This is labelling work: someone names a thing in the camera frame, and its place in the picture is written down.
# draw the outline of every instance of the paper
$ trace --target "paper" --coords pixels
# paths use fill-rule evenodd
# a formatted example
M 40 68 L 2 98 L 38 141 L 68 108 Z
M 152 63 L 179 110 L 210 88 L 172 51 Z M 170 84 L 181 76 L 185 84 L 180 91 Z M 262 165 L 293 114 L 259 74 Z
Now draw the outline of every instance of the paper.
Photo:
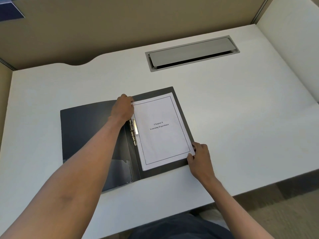
M 195 155 L 173 93 L 132 104 L 143 171 Z

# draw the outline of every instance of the white desk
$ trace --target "white desk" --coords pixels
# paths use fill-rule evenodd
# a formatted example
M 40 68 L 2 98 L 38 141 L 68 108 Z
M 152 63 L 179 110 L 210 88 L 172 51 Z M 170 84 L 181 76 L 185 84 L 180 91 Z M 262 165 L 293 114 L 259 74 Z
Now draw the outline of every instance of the white desk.
M 150 72 L 145 52 L 230 35 L 239 54 Z M 62 165 L 60 110 L 173 86 L 195 141 L 236 195 L 319 168 L 319 106 L 255 25 L 13 73 L 0 153 L 0 234 Z M 213 200 L 188 166 L 101 195 L 98 239 Z

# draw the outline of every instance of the person's right arm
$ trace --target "person's right arm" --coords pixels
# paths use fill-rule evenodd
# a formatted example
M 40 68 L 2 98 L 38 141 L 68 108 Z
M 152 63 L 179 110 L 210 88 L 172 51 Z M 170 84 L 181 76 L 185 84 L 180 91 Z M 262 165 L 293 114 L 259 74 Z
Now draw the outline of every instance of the person's right arm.
M 188 154 L 187 161 L 192 175 L 199 180 L 215 201 L 228 228 L 236 239 L 273 238 L 226 191 L 215 177 L 206 144 L 193 143 L 196 154 Z

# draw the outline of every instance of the black folder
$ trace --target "black folder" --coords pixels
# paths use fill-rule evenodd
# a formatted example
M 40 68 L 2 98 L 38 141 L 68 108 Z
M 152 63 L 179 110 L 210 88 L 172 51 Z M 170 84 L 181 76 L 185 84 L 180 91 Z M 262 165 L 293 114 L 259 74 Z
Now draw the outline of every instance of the black folder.
M 192 134 L 173 87 L 146 92 L 133 96 L 133 99 L 134 101 L 140 101 L 171 92 L 175 98 L 189 139 L 193 142 Z M 72 157 L 91 139 L 91 137 L 94 136 L 95 133 L 99 131 L 99 129 L 102 128 L 107 122 L 115 102 L 116 100 L 102 101 L 60 111 L 63 163 Z M 148 178 L 187 165 L 187 160 L 185 158 L 143 171 L 138 147 L 134 145 L 131 130 L 129 121 L 126 122 L 120 130 L 109 173 L 102 191 L 114 189 L 140 179 Z

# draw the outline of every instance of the skin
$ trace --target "skin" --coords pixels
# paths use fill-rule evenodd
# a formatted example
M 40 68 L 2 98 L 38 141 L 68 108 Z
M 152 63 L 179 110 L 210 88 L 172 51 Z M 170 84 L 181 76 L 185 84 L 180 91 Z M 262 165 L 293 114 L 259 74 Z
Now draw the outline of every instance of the skin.
M 81 238 L 93 216 L 110 167 L 121 127 L 134 107 L 118 97 L 106 124 L 42 186 L 0 239 Z M 205 144 L 194 143 L 187 160 L 192 174 L 217 203 L 235 238 L 272 238 L 216 179 Z

